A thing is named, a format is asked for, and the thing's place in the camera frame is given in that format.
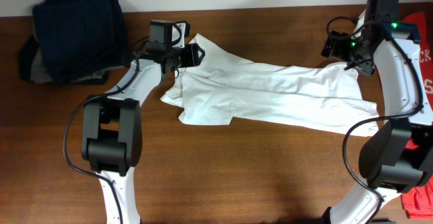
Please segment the white robot print t-shirt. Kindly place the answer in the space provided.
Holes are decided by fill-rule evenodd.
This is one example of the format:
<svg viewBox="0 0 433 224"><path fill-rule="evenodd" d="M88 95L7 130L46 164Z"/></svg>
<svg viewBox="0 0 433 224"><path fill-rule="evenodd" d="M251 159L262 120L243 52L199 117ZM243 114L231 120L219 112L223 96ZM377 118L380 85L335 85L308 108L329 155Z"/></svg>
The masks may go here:
<svg viewBox="0 0 433 224"><path fill-rule="evenodd" d="M324 68L276 66L241 58L196 35L206 53L197 67L182 68L161 97L183 109L187 125L229 125L233 118L260 120L345 134L378 116L362 98L358 73L342 62Z"/></svg>

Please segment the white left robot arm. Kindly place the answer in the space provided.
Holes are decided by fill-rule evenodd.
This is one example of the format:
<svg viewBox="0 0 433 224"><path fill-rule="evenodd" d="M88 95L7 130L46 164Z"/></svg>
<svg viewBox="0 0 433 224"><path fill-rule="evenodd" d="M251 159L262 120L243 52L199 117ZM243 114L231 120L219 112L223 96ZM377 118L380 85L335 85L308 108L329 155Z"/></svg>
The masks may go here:
<svg viewBox="0 0 433 224"><path fill-rule="evenodd" d="M143 145L141 106L166 74L200 65L205 51L185 42L189 34L186 21L152 20L128 72L83 106L81 156L101 184L108 223L141 222L134 188Z"/></svg>

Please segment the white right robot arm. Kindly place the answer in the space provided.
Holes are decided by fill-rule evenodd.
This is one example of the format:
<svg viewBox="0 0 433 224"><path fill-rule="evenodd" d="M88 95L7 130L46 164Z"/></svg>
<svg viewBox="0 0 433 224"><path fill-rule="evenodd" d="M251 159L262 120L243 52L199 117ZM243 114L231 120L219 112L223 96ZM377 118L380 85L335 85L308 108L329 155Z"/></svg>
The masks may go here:
<svg viewBox="0 0 433 224"><path fill-rule="evenodd" d="M398 18L398 0L368 0L350 34L329 31L322 49L364 74L378 73L385 114L383 127L362 147L355 184L325 224L373 223L389 201L432 177L432 108L419 65L421 37Z"/></svg>

